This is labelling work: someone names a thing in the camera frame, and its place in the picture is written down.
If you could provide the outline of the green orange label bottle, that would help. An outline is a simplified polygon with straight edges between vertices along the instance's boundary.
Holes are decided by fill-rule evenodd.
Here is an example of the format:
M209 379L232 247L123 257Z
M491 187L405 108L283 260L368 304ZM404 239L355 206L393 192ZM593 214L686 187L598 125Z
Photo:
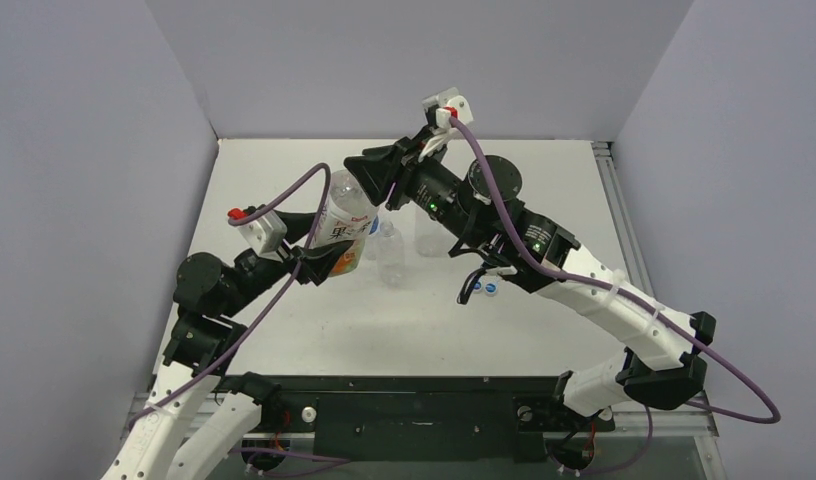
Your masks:
M312 247L322 247L351 241L329 276L339 276L355 270L361 260L366 238L378 215L357 179L346 169L332 174L325 206L314 231Z

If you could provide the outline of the clear bottle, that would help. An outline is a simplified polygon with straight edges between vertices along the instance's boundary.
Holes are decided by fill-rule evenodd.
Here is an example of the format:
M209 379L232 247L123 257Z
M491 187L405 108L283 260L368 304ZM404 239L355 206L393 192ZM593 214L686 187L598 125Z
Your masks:
M444 257L451 248L450 233L420 207L415 208L414 248L427 258Z
M406 273L405 242L401 231L390 220L379 227L376 257L380 279L390 287L403 285Z

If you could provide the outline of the blue label bottle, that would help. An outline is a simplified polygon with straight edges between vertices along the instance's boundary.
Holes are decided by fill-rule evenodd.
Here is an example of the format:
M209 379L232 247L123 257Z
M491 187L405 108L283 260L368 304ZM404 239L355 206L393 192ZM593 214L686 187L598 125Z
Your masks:
M377 257L380 237L380 223L380 217L376 216L370 226L367 237L365 238L362 254L366 260L374 261Z

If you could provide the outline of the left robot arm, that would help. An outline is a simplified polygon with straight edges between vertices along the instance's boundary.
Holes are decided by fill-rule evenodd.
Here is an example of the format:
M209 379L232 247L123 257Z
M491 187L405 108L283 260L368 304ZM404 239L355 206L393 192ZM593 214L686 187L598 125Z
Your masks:
M233 264L198 252L177 270L178 318L162 352L143 409L129 425L106 479L204 479L253 428L269 430L282 416L280 386L246 373L233 380L219 409L196 432L189 428L252 326L233 318L276 283L322 284L350 249L342 240L304 245L318 219L314 213L270 212L246 222L246 211L229 213L249 248Z

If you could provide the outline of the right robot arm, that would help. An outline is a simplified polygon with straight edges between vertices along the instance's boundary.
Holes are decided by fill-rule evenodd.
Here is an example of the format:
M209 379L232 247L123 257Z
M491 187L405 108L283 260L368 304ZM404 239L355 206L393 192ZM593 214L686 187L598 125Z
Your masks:
M562 374L548 400L550 418L572 427L616 404L635 401L673 410L700 393L715 319L659 305L621 271L600 262L576 237L520 199L523 177L508 159L475 159L463 176L444 164L445 147L431 154L427 132L344 160L375 205L415 204L456 238L452 256L481 257L480 273L556 301L622 343L617 356Z

